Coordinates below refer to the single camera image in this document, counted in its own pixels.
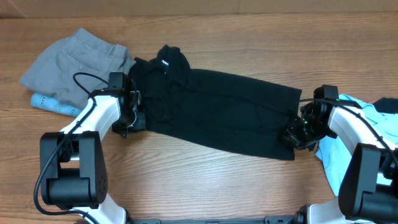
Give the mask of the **black polo shirt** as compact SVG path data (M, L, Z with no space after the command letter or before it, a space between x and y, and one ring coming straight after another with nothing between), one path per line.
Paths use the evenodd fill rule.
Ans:
M177 47L137 58L129 71L150 131L206 147L279 160L295 157L283 140L301 90L213 70L193 69Z

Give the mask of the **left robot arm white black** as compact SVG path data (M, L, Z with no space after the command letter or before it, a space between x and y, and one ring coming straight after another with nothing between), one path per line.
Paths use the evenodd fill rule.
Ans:
M127 138L146 129L136 84L111 72L106 87L88 94L88 104L59 132L40 138L40 174L34 204L44 215L78 214L87 223L132 223L127 209L108 193L101 142L109 130Z

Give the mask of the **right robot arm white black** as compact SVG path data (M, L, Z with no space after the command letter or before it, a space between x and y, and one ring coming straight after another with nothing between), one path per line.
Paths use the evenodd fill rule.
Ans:
M340 138L351 154L337 197L304 205L291 223L397 223L397 146L385 140L360 105L322 85L287 126L284 141L305 149L325 136Z

